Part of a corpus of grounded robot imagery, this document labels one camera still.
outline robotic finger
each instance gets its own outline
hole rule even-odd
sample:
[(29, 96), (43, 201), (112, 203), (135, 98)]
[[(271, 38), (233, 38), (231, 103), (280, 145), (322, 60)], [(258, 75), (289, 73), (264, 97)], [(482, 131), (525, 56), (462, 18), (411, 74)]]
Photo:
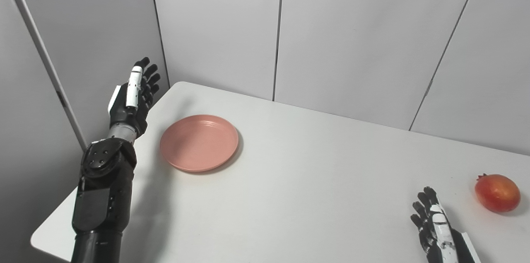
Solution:
[(412, 207), (418, 214), (411, 215), (419, 231), (422, 248), (429, 263), (480, 263), (466, 233), (453, 229), (436, 192), (430, 187), (418, 193), (421, 202)]

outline robotic hand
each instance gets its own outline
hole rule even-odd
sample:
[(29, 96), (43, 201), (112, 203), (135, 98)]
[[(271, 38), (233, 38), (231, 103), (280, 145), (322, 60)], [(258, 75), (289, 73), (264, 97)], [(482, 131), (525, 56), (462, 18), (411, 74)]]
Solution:
[(133, 142), (144, 134), (147, 128), (147, 113), (153, 104), (153, 95), (159, 90), (157, 81), (160, 80), (160, 75), (154, 74), (158, 69), (157, 65), (153, 64), (145, 69), (148, 64), (148, 57), (136, 62), (129, 82), (116, 86), (108, 103), (110, 137)]
[(451, 227), (434, 189), (425, 187), (418, 193), (421, 202), (412, 204), (418, 214), (410, 216), (418, 227), (420, 244), (429, 263), (480, 263), (479, 256), (466, 233)]
[(72, 263), (119, 262), (136, 166), (133, 144), (147, 128), (147, 113), (159, 90), (157, 65), (148, 64), (147, 57), (136, 62), (129, 82), (116, 87), (108, 105), (108, 137), (91, 143), (83, 155), (72, 218)]

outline white partition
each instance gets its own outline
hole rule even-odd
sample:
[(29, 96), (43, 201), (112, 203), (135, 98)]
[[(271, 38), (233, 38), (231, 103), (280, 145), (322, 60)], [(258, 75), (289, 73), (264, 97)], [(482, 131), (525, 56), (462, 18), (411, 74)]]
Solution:
[(279, 0), (157, 0), (170, 83), (272, 98)]
[(465, 0), (283, 0), (276, 101), (409, 129)]
[(412, 130), (530, 155), (530, 4), (470, 0)]
[(153, 0), (26, 0), (86, 141), (108, 132), (108, 101), (144, 56), (164, 58)]
[(0, 0), (0, 261), (58, 262), (30, 237), (74, 189), (81, 147), (13, 0)]

